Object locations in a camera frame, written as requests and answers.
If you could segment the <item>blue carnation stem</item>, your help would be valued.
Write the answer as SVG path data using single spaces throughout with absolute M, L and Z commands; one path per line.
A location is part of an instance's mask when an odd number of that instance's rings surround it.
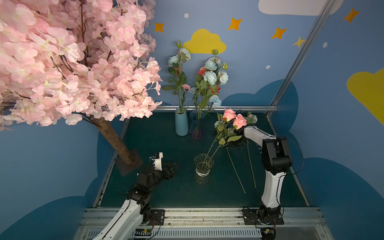
M 223 118 L 221 120 L 218 120 L 214 124 L 217 134 L 215 136 L 213 144 L 216 143 L 217 147 L 214 150 L 213 156 L 215 156 L 215 154 L 218 152 L 219 149 L 225 150 L 226 155 L 230 161 L 231 167 L 236 176 L 236 179 L 239 182 L 242 192 L 245 194 L 246 190 L 239 176 L 237 168 L 235 166 L 235 161 L 232 157 L 230 148 L 234 145 L 234 143 L 236 144 L 242 139 L 240 130 L 243 129 L 243 127 L 246 126 L 246 124 L 240 125 L 240 123 L 237 123 L 235 125 L 235 123 L 236 123 L 236 119 L 228 120 L 228 118 Z

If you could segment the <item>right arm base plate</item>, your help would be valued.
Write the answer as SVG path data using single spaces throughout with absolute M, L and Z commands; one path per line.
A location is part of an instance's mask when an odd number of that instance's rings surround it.
M 280 208 L 273 209 L 249 209 L 243 208 L 243 220 L 245 225 L 283 225 L 283 214 Z

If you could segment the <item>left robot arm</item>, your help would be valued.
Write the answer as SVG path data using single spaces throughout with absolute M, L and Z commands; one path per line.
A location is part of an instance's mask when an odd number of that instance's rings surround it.
M 122 207 L 107 226 L 95 237 L 96 240 L 127 240 L 142 224 L 150 221 L 151 205 L 149 201 L 152 190 L 162 180 L 170 180 L 175 176 L 177 163 L 161 164 L 162 168 L 153 165 L 143 168 L 137 181 L 129 192 Z

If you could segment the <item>purple ribbed glass vase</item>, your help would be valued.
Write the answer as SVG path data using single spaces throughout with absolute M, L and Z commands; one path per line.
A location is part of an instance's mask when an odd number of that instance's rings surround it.
M 190 113 L 191 125 L 189 135 L 193 140 L 200 140 L 204 136 L 203 121 L 207 112 L 205 110 L 194 110 Z

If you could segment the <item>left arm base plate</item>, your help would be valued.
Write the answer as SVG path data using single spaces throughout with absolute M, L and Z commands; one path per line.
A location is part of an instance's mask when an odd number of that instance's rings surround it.
M 164 221 L 165 221 L 164 209 L 150 209 L 144 212 L 142 224 L 144 226 L 149 226 L 149 225 L 163 226 Z

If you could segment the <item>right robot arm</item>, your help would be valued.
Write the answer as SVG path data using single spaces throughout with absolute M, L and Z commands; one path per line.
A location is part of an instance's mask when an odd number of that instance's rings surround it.
M 244 136 L 262 147 L 262 165 L 266 172 L 258 219 L 266 225 L 283 225 L 281 190 L 293 164 L 288 139 L 270 135 L 255 126 L 246 127 Z

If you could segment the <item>blue rose stem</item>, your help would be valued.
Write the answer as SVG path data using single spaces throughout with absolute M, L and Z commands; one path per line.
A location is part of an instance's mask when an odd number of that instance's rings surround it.
M 247 123 L 248 125 L 254 125 L 255 123 L 257 123 L 258 121 L 258 118 L 256 115 L 253 115 L 251 112 L 248 112 L 248 115 L 247 115 Z M 255 179 L 255 174 L 254 174 L 254 170 L 253 170 L 253 165 L 252 165 L 252 159 L 251 159 L 251 155 L 250 155 L 250 146 L 249 146 L 249 139 L 247 139 L 247 152 L 248 152 L 248 157 L 249 157 L 249 163 L 250 163 L 250 168 L 251 168 L 251 174 L 252 174 L 252 178 L 253 178 L 253 183 L 254 183 L 254 188 L 256 189 L 257 188 L 257 185 L 256 185 L 256 179 Z

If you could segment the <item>clear ribbed glass vase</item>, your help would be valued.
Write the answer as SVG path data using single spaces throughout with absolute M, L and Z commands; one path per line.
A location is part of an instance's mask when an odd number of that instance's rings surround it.
M 206 185 L 212 177 L 211 170 L 214 160 L 210 155 L 201 153 L 195 156 L 195 181 L 198 185 Z

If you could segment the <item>blue flower bunch purple vase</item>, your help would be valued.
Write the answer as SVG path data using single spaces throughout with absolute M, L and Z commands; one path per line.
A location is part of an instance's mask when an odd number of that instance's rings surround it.
M 199 69 L 195 83 L 189 90 L 195 110 L 205 110 L 208 113 L 222 104 L 219 93 L 221 86 L 229 81 L 229 76 L 226 72 L 228 64 L 222 63 L 218 54 L 219 51 L 214 49 L 213 56 Z

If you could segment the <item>pink rose stem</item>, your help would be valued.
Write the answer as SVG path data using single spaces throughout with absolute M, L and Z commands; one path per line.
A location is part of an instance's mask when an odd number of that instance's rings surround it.
M 227 147 L 229 143 L 238 141 L 242 138 L 240 133 L 248 125 L 247 117 L 232 109 L 225 109 L 223 114 L 218 114 L 218 123 L 216 124 L 216 136 L 211 144 L 203 163 L 208 167 L 213 160 L 219 148 Z

